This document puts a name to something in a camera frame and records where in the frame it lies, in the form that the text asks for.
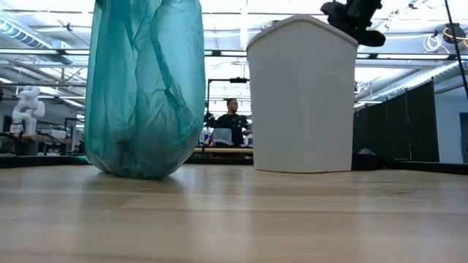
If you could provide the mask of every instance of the wooden table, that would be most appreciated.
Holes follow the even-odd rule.
[[[26,155],[36,156],[39,152],[39,144],[43,143],[60,143],[60,154],[67,154],[67,145],[72,143],[68,138],[51,138],[44,135],[23,135],[21,140],[26,142]]]
[[[468,177],[0,170],[0,262],[466,262]]]

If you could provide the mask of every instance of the man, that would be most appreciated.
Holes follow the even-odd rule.
[[[231,140],[233,141],[234,146],[241,146],[244,144],[244,135],[242,128],[247,129],[249,124],[247,123],[247,118],[237,114],[238,103],[237,99],[227,99],[227,114],[218,118],[216,126],[218,128],[230,129],[232,132]]]

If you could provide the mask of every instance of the white trash can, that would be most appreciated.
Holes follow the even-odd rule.
[[[250,41],[255,169],[351,170],[357,47],[349,35],[305,15]]]

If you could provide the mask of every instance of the teal plastic bag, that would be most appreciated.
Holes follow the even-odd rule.
[[[160,180],[193,153],[203,125],[198,0],[97,0],[86,89],[89,160]]]

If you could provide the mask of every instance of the black curtain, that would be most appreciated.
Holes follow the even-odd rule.
[[[409,140],[413,161],[439,162],[434,84],[427,83],[407,93]]]
[[[439,161],[432,82],[354,114],[353,150],[387,159]]]

